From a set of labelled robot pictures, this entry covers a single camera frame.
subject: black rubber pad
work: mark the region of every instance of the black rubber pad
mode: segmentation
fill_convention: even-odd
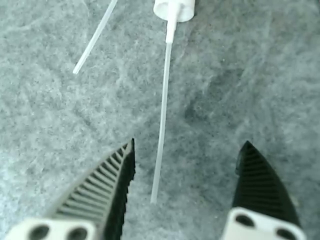
[[[247,141],[238,156],[233,207],[243,207],[300,227],[286,188],[261,153]]]

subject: spray nozzle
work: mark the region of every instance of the spray nozzle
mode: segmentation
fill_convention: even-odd
[[[180,14],[181,4],[177,1],[168,2],[167,10],[167,25],[166,25],[166,38],[165,42],[167,44],[172,44],[174,42],[175,31],[177,28],[177,21]]]

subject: white plastic stick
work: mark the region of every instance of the white plastic stick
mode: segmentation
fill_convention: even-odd
[[[94,45],[96,44],[99,36],[101,35],[103,29],[105,28],[113,10],[115,9],[115,6],[117,4],[118,0],[111,0],[108,8],[106,9],[98,27],[96,28],[88,46],[86,46],[86,49],[84,50],[82,56],[80,57],[78,63],[75,65],[72,73],[73,74],[78,74],[81,67],[83,66],[83,64],[85,63],[87,57],[89,56],[91,50],[94,48]]]
[[[158,142],[158,150],[156,154],[153,185],[152,185],[152,192],[151,192],[152,204],[157,203],[160,170],[161,170],[162,156],[164,152],[171,49],[172,49],[172,43],[167,43],[165,48],[165,59],[164,59],[159,142]]]

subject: gray textured surface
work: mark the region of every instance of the gray textured surface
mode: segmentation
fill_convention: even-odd
[[[0,0],[0,238],[40,216],[79,173],[136,140],[128,240],[217,240],[245,140],[269,159],[320,236],[320,15],[315,0],[199,0],[172,52],[159,205],[150,193],[165,22],[119,0]]]

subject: speckled gray fabric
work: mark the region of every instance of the speckled gray fabric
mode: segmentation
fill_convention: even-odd
[[[166,23],[151,0],[119,0],[73,75],[108,4],[0,0],[0,238],[134,137],[122,239],[219,239],[246,140],[283,180],[309,239],[318,239],[317,1],[196,1],[173,45],[157,206],[149,202]]]

